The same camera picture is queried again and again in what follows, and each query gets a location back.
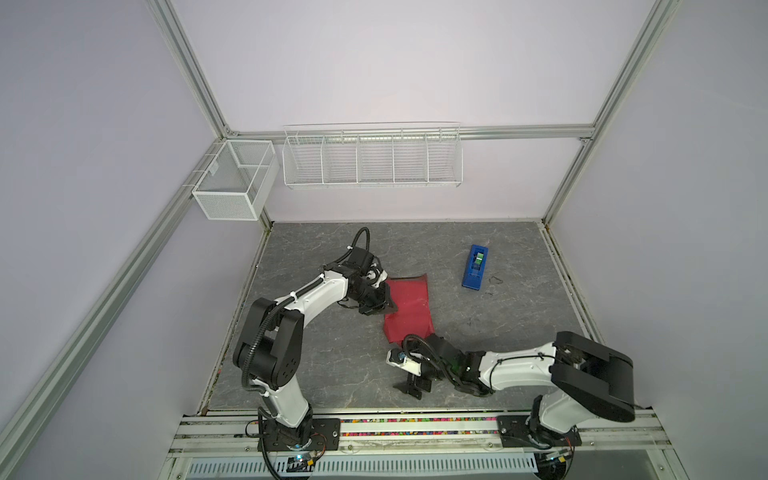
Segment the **vent grille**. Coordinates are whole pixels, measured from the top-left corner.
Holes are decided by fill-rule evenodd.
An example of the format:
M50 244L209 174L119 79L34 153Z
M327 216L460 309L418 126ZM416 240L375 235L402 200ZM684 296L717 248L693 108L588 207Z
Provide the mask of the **vent grille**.
M273 458L278 473L284 477L306 477L306 473L285 473L287 455ZM536 473L532 453L482 453L433 455L330 455L317 463L313 477L398 475L419 477L432 475ZM203 478L269 478L261 457L199 458L190 466L187 479Z
M463 162L458 125L418 132L287 134L283 147L283 174L291 188L458 186Z

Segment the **white wall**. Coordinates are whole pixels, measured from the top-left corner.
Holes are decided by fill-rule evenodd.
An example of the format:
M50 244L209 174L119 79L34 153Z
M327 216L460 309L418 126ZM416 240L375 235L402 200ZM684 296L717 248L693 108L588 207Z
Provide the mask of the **white wall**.
M258 222L194 204L15 480L154 479L193 415L237 308Z
M231 128L591 123L653 0L175 0Z
M553 226L696 480L765 478L766 25L684 2Z
M458 187L291 190L281 171L266 208L273 220L290 222L542 218L579 145L575 138L462 142Z
M213 134L143 0L0 5L0 428Z

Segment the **wire basket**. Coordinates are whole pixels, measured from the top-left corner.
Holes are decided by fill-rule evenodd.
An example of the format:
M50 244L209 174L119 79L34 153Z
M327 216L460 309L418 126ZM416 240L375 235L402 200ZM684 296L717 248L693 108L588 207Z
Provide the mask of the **wire basket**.
M211 220L258 220L279 169L271 141L227 140L192 194Z
M463 168L458 126L297 132L283 148L290 188L458 186Z

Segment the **black mounting plate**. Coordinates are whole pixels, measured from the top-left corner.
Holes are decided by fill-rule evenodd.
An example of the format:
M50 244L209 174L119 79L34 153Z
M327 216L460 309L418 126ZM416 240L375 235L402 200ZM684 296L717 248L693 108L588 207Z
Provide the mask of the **black mounting plate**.
M280 430L276 428L270 428L267 421L264 437L264 444L268 452L295 452L289 448L289 446L281 439ZM340 419L312 419L312 433L319 433L326 437L328 440L326 451L339 449L339 438L341 437L341 420ZM310 436L310 446L302 449L303 452L309 450L317 450L318 452L323 450L323 443L325 440L320 435Z
M502 447L514 448L514 447L534 447L536 445L528 437L530 428L526 423L529 415L498 415L496 422L498 423L498 434L502 437ZM578 434L576 428L571 429L559 439L554 439L550 444L553 447L567 447L568 440L571 441L572 447L578 447L581 445L581 436Z

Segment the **black cable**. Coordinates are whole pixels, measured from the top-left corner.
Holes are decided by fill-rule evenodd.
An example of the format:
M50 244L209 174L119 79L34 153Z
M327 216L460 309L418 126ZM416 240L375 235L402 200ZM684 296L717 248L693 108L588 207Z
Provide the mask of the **black cable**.
M571 447L571 463L568 464L568 468L565 469L565 475L563 475L563 478L560 480L565 480L565 477L568 476L568 473L571 471L571 467L574 465L574 457L576 456L576 448L571 445L571 440L569 440L568 437L565 437L565 440L568 442L568 446Z
M363 315L368 315L371 312L375 312L377 310L382 309L384 306L386 306L386 298L381 301L381 303L377 303L374 306L366 307L365 309L360 310L360 313Z
M320 455L318 455L317 457L314 457L314 458L313 458L313 460L314 460L314 462L315 462L315 465L317 465L317 461L318 461L318 460L320 460L320 459L323 457L323 455L325 455L325 454L326 454L326 447L328 446L328 439L327 439L327 438L326 438L326 436L325 436L325 435L323 435L322 433L317 433L317 432L315 432L315 433L313 433L312 435L310 435L310 437L313 437L313 436L315 436L315 435L318 435L318 436L320 436L320 437L323 437L323 451L322 451L322 452L320 452Z
M342 302L346 302L346 301L349 301L349 297L347 296L345 296L344 298L336 302L336 305L341 306L343 308L348 308L350 310L357 310L358 308L360 308L359 303L357 305L344 305Z
M261 426L264 425L262 423L262 419L263 417L261 416L261 409L259 409L259 433L261 433ZM259 448L261 449L261 456L264 457L264 465L266 465L266 469L269 470L272 478L275 480L284 480L283 477L277 473L277 470L275 470L272 462L270 462L270 457L266 454L266 442L264 441L264 437L259 437Z
M493 390L493 371L496 370L496 367L501 365L502 362L506 362L507 360L514 360L514 359L543 359L543 358L550 358L557 361L556 358L554 358L552 355L545 355L544 353L539 353L538 355L523 355L523 356L511 356L506 359L498 359L496 360L496 363L493 364L493 367L491 367L491 373L488 375L488 386Z
M309 292L311 289L315 288L316 286L320 285L323 282L322 277L318 277L317 280L314 282L304 286L296 292L296 298L300 298L305 293ZM292 303L295 299L292 296L289 296L282 302L275 305L274 308L270 310L270 312L264 317L264 320L262 320L261 324L259 325L259 329L256 332L256 335L253 336L253 339L250 343L250 348L248 349L248 353L245 357L245 362L243 363L243 375L240 377L240 384L242 385L243 389L252 392L254 390L261 389L260 386L251 385L250 384L250 364L253 362L254 356L256 356L256 350L259 347L259 344L261 343L261 340L264 338L264 333L268 329L274 328L273 322L275 320L275 317L278 313L280 313L284 307L288 306L290 303Z
M360 238L360 234L362 232L366 232L366 250L371 250L371 230L368 230L368 227L363 227L360 230L357 230L357 233L355 233L355 239L352 240L352 246L357 247L357 240Z
M248 437L249 439L260 439L261 438L261 429L263 428L263 425L261 425L261 424L259 424L259 432L257 434L251 435L250 433L248 433L248 427L250 426L250 424L253 423L253 422L258 422L258 421L259 421L258 419L251 420L250 422L245 424L245 436Z
M458 376L453 374L453 372L450 369L445 367L444 362L440 360L440 356L435 352L435 350L432 348L432 346L429 345L429 343L427 343L426 340L424 340L422 337L420 337L418 335L414 335L413 333L410 333L410 334L406 335L405 338L402 339L402 349L403 349L403 352L405 352L405 354L411 360L414 360L416 362L419 361L419 359L415 358L413 356L413 354L411 354L411 350L408 347L408 341L409 340L413 340L413 341L415 341L415 342L417 342L417 343L419 343L419 344L421 344L422 346L425 347L425 349L428 351L429 355L431 356L431 358L426 358L426 360L429 363L431 363L432 366L434 366L439 371L441 371L442 374L448 379L448 381L450 383L452 383L454 386L470 388L470 389L472 389L472 390L474 390L475 392L478 393L478 395L475 395L475 396L483 397L483 396L489 396L489 395L492 394L492 391L491 392L487 392L487 393L480 392L480 390L478 389L477 385L475 385L473 383L464 383Z
M368 227L363 227L360 230L357 230L357 233L355 233L355 238L352 240L352 245L350 245L350 247L357 247L357 240L360 239L362 232L366 232L366 250L371 250L371 231L368 230ZM344 261L344 259L347 258L351 252L352 249L348 248L341 257L335 259L331 263L340 263Z

